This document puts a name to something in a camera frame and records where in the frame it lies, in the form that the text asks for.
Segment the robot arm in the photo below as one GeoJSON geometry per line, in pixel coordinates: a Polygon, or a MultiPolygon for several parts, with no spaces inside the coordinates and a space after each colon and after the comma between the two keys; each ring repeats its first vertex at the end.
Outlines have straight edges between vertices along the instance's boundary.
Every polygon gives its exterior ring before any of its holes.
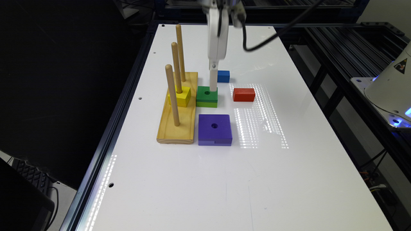
{"type": "Polygon", "coordinates": [[[208,58],[210,70],[210,91],[217,90],[218,62],[225,58],[227,39],[229,34],[229,13],[235,27],[241,27],[237,16],[244,14],[240,0],[199,0],[203,11],[207,15],[208,25],[208,58]]]}

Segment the purple block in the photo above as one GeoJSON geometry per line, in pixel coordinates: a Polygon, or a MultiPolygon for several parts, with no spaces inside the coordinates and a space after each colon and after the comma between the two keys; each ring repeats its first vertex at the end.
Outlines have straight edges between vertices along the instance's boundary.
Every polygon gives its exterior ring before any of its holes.
{"type": "Polygon", "coordinates": [[[231,146],[232,134],[229,115],[204,115],[198,117],[198,145],[231,146]]]}

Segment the wooden peg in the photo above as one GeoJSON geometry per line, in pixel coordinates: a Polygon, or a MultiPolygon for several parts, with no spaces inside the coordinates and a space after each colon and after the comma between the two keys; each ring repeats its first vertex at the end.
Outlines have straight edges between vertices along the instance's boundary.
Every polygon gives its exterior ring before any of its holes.
{"type": "Polygon", "coordinates": [[[182,93],[182,89],[181,89],[181,79],[180,79],[179,51],[177,48],[177,43],[175,42],[171,43],[171,50],[173,51],[175,85],[177,86],[177,94],[180,94],[182,93]]]}
{"type": "Polygon", "coordinates": [[[184,52],[182,51],[181,25],[180,24],[176,25],[175,30],[177,31],[177,44],[179,45],[181,81],[186,81],[186,68],[184,67],[184,52]]]}
{"type": "Polygon", "coordinates": [[[166,76],[168,82],[168,92],[170,93],[171,110],[173,111],[174,125],[180,126],[179,108],[177,106],[177,97],[175,95],[173,67],[170,64],[166,65],[166,76]]]}

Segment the white robot part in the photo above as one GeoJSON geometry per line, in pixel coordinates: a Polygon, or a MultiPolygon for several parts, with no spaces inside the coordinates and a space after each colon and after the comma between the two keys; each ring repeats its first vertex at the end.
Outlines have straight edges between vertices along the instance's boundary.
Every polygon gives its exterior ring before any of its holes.
{"type": "Polygon", "coordinates": [[[220,10],[217,7],[210,8],[207,15],[207,24],[210,91],[214,92],[217,90],[218,62],[225,58],[227,52],[229,35],[228,9],[224,8],[221,10],[220,22],[220,10]]]}
{"type": "Polygon", "coordinates": [[[411,45],[393,61],[364,94],[376,107],[411,122],[411,45]]]}

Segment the red block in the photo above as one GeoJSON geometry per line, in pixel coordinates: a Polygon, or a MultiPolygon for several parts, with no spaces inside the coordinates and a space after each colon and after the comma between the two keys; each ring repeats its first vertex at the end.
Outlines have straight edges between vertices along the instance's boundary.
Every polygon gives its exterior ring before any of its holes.
{"type": "Polygon", "coordinates": [[[234,102],[253,102],[256,97],[254,89],[234,89],[232,98],[234,102]]]}

